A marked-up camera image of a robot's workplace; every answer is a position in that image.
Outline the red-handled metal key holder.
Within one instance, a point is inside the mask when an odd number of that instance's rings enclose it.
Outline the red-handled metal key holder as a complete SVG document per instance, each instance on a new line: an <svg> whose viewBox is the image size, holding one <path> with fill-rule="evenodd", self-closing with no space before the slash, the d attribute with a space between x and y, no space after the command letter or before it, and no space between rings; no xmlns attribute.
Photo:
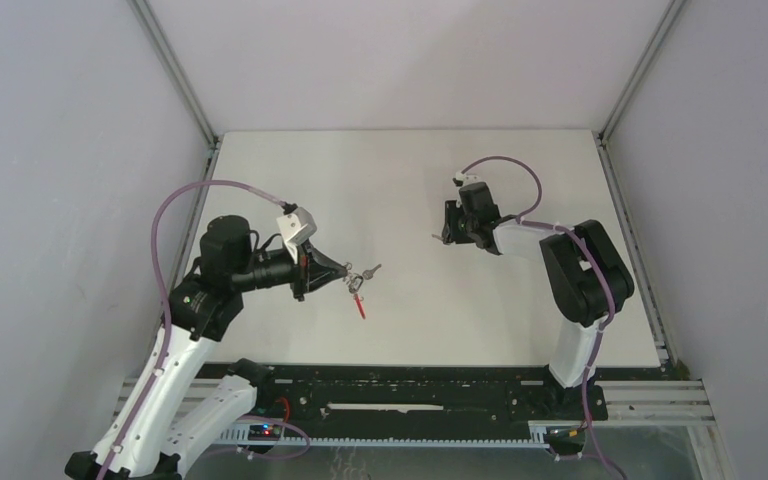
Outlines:
<svg viewBox="0 0 768 480"><path fill-rule="evenodd" d="M366 312L363 306L363 298L360 295L360 289L363 286L366 278L363 273L357 273L353 271L353 265L350 262L344 264L346 275L343 278L348 293L351 295L352 300L357 308L358 314L361 319L366 319Z"/></svg>

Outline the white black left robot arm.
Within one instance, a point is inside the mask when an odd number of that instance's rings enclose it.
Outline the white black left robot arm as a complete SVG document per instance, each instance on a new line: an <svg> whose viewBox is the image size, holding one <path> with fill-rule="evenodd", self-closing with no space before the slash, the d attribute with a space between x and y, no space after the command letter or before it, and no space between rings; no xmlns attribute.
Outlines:
<svg viewBox="0 0 768 480"><path fill-rule="evenodd" d="M182 479L232 422L272 411L270 369L241 359L195 409L176 417L192 381L242 312L245 293L286 285L301 301L347 276L344 266L312 245L317 226L308 211L288 207L276 222L282 241L276 249L255 247L258 235L241 216L208 224L191 271L169 293L164 324L134 390L94 448L71 455L64 468L69 478Z"/></svg>

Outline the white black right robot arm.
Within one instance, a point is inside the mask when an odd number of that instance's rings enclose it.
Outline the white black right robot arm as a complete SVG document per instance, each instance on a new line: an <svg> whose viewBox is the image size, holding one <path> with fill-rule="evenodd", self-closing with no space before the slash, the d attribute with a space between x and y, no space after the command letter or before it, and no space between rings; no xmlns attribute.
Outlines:
<svg viewBox="0 0 768 480"><path fill-rule="evenodd" d="M578 386L595 374L606 325L635 293L631 272L599 221L566 227L503 216L487 183L474 176L453 183L458 198L444 202L444 244L472 244L496 256L537 253L543 261L564 321L548 364L554 383L543 388L541 402L551 416L566 418L582 403Z"/></svg>

